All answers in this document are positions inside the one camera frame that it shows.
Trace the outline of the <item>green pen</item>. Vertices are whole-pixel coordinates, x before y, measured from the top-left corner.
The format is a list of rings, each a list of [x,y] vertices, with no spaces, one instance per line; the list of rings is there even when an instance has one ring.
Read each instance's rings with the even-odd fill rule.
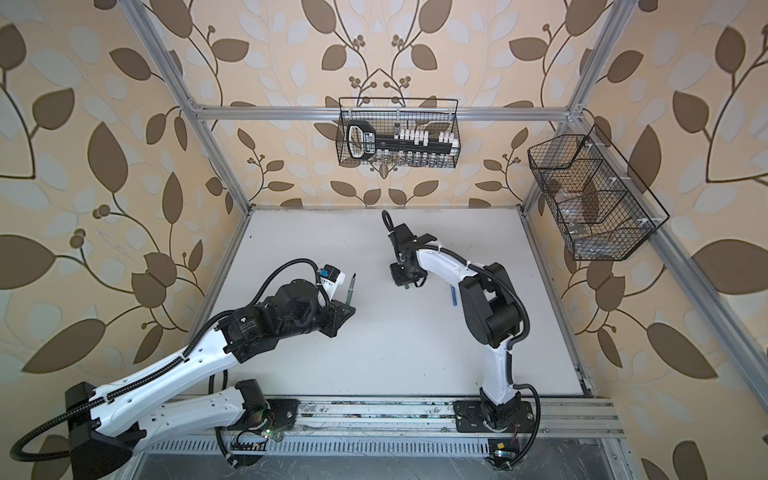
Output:
[[[354,295],[355,283],[356,283],[356,273],[353,274],[348,286],[348,290],[346,294],[346,302],[345,302],[346,305],[351,306],[353,295]]]

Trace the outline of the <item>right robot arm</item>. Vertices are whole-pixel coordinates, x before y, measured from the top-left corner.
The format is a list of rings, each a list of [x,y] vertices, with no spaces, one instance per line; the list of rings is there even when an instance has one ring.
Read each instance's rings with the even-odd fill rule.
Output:
[[[531,323],[506,269],[498,262],[482,265],[467,260],[440,245],[431,234],[416,236],[406,224],[396,225],[386,210],[382,220],[396,257],[390,265],[394,283],[407,289],[423,286],[430,274],[443,279],[458,292],[472,337],[487,348],[489,357],[479,389],[483,428],[514,434],[520,427],[531,428],[524,445],[496,449],[486,458],[496,470],[513,470],[537,439],[542,404],[533,385],[514,380],[513,348],[527,339]]]

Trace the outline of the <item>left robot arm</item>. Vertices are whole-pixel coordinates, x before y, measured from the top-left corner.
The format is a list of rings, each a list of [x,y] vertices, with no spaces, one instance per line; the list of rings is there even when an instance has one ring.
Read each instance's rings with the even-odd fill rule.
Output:
[[[135,452],[165,437],[199,428],[245,425],[267,410],[258,383],[245,380],[196,400],[176,401],[194,384],[274,350],[284,339],[319,331],[329,338],[355,310],[335,299],[345,275],[318,266],[311,281],[295,279],[268,296],[259,290],[238,309],[224,310],[189,343],[136,374],[95,387],[82,382],[66,393],[66,410],[22,436],[10,449],[24,463],[69,462],[76,479],[101,479]]]

